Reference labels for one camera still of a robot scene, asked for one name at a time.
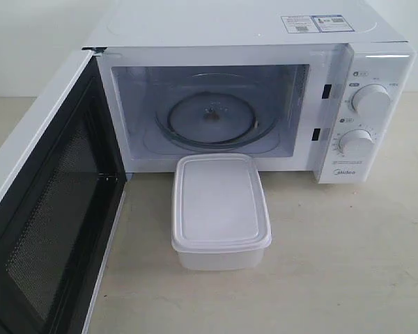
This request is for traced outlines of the upper white control knob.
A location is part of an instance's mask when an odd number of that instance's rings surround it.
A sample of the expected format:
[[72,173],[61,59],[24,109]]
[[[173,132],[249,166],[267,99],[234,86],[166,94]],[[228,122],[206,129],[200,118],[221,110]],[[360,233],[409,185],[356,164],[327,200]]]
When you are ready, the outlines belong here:
[[351,105],[355,112],[364,116],[386,112],[391,102],[392,99],[384,86],[370,84],[353,95]]

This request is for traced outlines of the glass microwave turntable plate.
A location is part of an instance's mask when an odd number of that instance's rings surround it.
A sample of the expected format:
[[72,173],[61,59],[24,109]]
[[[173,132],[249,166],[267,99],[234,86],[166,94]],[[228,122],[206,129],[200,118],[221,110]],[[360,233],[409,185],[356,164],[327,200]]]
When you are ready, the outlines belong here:
[[227,151],[273,129],[279,119],[274,102],[266,86],[239,74],[194,74],[167,86],[156,122],[184,148]]

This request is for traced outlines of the lower white timer knob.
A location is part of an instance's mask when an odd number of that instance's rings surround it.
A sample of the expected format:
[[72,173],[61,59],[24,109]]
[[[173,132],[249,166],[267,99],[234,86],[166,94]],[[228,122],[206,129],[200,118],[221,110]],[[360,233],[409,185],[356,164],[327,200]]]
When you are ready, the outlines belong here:
[[339,151],[346,156],[363,157],[373,149],[373,139],[367,131],[355,129],[339,139]]

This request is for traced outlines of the white microwave oven body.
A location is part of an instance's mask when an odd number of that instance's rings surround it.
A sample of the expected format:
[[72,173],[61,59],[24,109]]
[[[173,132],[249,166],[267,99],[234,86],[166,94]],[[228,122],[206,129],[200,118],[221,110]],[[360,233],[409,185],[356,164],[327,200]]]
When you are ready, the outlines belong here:
[[[354,32],[288,33],[281,16],[342,15]],[[86,49],[98,67],[127,174],[174,172],[193,154],[237,153],[260,171],[311,171],[318,182],[363,182],[387,131],[415,52],[365,1],[118,1]],[[227,151],[189,150],[167,138],[156,111],[169,84],[202,73],[239,74],[266,86],[279,119],[263,138]],[[384,86],[384,113],[361,116],[351,100]],[[339,139],[363,129],[363,157]]]

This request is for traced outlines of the white lidded plastic container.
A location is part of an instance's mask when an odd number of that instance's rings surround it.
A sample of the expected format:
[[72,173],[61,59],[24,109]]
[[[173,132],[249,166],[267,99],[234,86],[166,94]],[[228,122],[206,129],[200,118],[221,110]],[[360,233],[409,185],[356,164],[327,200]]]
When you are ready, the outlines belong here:
[[272,242],[265,194],[254,159],[196,154],[176,165],[171,245],[193,271],[256,267]]

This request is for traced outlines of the white microwave door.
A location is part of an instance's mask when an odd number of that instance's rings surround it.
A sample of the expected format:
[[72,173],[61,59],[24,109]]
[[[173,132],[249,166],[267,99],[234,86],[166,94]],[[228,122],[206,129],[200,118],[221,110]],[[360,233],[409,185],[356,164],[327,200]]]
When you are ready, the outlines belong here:
[[0,147],[0,333],[85,333],[125,197],[101,50],[71,54]]

